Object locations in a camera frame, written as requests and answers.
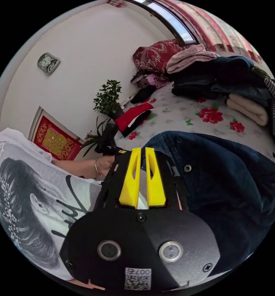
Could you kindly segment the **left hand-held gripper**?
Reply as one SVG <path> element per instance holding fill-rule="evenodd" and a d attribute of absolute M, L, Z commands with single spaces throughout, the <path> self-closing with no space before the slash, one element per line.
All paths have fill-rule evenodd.
<path fill-rule="evenodd" d="M 97 154 L 101 154 L 102 156 L 115 156 L 115 155 L 128 153 L 129 151 L 117 146 L 112 146 L 112 145 L 101 146 L 100 144 L 98 144 L 95 148 L 95 152 Z"/>

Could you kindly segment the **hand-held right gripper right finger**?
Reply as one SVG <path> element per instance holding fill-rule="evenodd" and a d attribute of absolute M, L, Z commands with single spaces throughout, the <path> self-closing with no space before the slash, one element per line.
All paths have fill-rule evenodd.
<path fill-rule="evenodd" d="M 145 160 L 148 207 L 164 207 L 166 204 L 166 195 L 158 159 L 153 148 L 145 148 Z"/>

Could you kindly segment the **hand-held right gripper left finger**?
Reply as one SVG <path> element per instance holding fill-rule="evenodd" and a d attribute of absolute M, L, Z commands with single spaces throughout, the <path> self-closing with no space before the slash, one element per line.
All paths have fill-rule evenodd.
<path fill-rule="evenodd" d="M 141 148 L 133 148 L 128 162 L 119 203 L 125 207 L 137 207 L 141 171 Z"/>

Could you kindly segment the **person's left hand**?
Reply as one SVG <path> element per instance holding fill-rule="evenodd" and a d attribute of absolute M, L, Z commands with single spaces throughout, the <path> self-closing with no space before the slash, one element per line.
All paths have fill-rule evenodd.
<path fill-rule="evenodd" d="M 114 155 L 104 155 L 95 161 L 95 168 L 100 177 L 106 176 L 115 161 Z"/>

